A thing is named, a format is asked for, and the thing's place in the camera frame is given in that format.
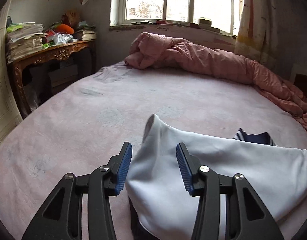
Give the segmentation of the white plastic bag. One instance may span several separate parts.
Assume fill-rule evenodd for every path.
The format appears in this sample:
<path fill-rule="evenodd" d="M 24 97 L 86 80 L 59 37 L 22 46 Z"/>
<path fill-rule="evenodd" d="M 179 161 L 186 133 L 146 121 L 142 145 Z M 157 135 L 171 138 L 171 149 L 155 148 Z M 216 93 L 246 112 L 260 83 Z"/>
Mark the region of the white plastic bag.
<path fill-rule="evenodd" d="M 56 33 L 53 36 L 53 43 L 56 46 L 62 45 L 62 44 L 67 44 L 70 41 L 73 40 L 73 36 L 70 34 L 61 34 L 61 33 Z"/>

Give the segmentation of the books on window sill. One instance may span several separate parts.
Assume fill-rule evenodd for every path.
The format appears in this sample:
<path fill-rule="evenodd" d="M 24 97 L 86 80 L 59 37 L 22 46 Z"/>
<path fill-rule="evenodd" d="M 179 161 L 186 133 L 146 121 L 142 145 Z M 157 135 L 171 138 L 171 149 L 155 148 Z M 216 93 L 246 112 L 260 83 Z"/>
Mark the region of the books on window sill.
<path fill-rule="evenodd" d="M 199 18 L 197 23 L 189 23 L 189 27 L 191 28 L 204 29 L 204 30 L 220 33 L 219 28 L 212 27 L 211 25 L 212 25 L 212 22 L 204 18 Z"/>

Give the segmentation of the tree patterned curtain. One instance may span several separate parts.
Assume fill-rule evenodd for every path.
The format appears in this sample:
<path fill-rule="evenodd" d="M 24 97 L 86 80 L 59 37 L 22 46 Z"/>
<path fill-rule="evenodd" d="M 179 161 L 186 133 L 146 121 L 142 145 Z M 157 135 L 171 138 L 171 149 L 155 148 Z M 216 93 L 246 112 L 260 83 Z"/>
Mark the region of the tree patterned curtain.
<path fill-rule="evenodd" d="M 240 0 L 240 26 L 234 53 L 287 75 L 292 56 L 287 49 L 284 0 Z"/>

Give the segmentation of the stack of newspapers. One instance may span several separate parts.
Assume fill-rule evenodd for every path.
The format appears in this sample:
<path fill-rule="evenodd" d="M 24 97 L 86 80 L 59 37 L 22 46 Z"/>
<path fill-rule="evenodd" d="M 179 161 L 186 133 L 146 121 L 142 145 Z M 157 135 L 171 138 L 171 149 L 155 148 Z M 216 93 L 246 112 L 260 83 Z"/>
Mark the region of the stack of newspapers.
<path fill-rule="evenodd" d="M 17 59 L 43 49 L 43 24 L 28 22 L 10 24 L 6 29 L 6 60 Z"/>

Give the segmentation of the pink quilted duvet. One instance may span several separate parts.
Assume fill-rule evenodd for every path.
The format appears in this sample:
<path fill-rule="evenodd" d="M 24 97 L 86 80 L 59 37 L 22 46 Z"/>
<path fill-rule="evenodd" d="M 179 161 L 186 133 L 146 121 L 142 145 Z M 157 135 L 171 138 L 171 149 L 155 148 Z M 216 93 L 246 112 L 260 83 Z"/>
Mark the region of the pink quilted duvet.
<path fill-rule="evenodd" d="M 133 68 L 174 67 L 253 86 L 307 131 L 307 98 L 303 92 L 257 61 L 183 38 L 143 32 L 132 42 L 125 63 Z"/>

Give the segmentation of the orange plush toy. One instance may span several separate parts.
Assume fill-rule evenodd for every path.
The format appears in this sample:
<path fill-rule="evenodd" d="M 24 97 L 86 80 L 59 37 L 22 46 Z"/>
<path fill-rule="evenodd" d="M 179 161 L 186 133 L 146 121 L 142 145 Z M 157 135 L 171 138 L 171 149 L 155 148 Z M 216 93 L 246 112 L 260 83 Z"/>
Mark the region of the orange plush toy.
<path fill-rule="evenodd" d="M 62 34 L 69 34 L 72 35 L 73 33 L 75 33 L 74 29 L 66 24 L 60 24 L 58 25 L 55 29 L 54 32 L 56 33 L 62 33 Z"/>

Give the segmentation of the pink floral bed sheet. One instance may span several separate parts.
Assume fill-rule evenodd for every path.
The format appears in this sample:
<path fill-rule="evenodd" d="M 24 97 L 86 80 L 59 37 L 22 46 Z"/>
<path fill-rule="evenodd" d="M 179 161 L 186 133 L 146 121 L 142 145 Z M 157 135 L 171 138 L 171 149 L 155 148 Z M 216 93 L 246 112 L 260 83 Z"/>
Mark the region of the pink floral bed sheet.
<path fill-rule="evenodd" d="M 291 239 L 307 218 L 307 132 L 248 85 L 178 69 L 105 67 L 53 96 L 0 146 L 0 219 L 21 239 L 58 181 L 106 164 L 130 142 L 126 186 L 111 200 L 118 239 L 129 207 L 158 239 L 190 239 L 199 199 L 184 188 L 176 146 L 215 172 L 244 174 Z"/>

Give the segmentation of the white framed window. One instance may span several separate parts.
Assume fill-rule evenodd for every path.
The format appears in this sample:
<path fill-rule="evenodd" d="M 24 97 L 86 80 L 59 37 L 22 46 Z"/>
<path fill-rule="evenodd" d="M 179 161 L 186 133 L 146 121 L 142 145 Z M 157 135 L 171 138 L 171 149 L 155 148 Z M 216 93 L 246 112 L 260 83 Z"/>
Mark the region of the white framed window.
<path fill-rule="evenodd" d="M 237 36 L 240 0 L 112 0 L 110 25 L 212 22 L 221 33 Z"/>

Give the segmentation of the stack of books on table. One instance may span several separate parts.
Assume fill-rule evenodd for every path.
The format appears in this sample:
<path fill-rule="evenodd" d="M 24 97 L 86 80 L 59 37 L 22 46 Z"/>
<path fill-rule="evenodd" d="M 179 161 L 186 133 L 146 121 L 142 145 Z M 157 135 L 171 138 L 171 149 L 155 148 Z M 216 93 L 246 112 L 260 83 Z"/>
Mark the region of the stack of books on table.
<path fill-rule="evenodd" d="M 95 40 L 96 37 L 96 32 L 88 29 L 81 29 L 73 33 L 73 38 L 81 41 Z"/>

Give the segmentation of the cream panelled door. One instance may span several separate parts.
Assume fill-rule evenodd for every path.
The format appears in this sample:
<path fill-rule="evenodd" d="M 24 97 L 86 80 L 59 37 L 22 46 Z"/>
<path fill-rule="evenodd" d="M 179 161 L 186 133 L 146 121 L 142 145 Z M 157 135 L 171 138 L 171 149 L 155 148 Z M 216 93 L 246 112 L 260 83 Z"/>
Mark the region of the cream panelled door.
<path fill-rule="evenodd" d="M 0 11 L 0 145 L 22 121 L 10 86 L 5 58 L 6 22 L 12 0 L 7 0 Z"/>

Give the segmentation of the navy and white jacket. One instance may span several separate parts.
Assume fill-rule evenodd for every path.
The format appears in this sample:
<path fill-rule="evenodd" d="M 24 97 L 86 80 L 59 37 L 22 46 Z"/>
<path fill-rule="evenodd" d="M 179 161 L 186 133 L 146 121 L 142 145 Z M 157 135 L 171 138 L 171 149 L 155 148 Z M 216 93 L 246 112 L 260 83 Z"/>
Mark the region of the navy and white jacket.
<path fill-rule="evenodd" d="M 190 155 L 218 175 L 242 174 L 273 216 L 285 239 L 307 217 L 307 150 L 181 131 L 157 115 L 148 119 L 133 157 L 126 190 L 140 225 L 157 239 L 190 239 L 198 197 L 186 191 L 176 158 L 184 143 Z"/>

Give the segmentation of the carved wooden console table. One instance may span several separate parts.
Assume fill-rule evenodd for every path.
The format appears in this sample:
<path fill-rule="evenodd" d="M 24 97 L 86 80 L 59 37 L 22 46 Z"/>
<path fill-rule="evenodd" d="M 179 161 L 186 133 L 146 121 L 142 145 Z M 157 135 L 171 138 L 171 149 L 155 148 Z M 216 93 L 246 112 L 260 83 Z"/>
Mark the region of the carved wooden console table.
<path fill-rule="evenodd" d="M 32 113 L 23 86 L 23 71 L 31 66 L 41 66 L 45 63 L 64 62 L 71 55 L 88 49 L 91 57 L 91 73 L 96 72 L 96 40 L 77 41 L 40 50 L 7 64 L 8 77 L 13 96 L 17 103 L 21 117 L 24 119 Z"/>

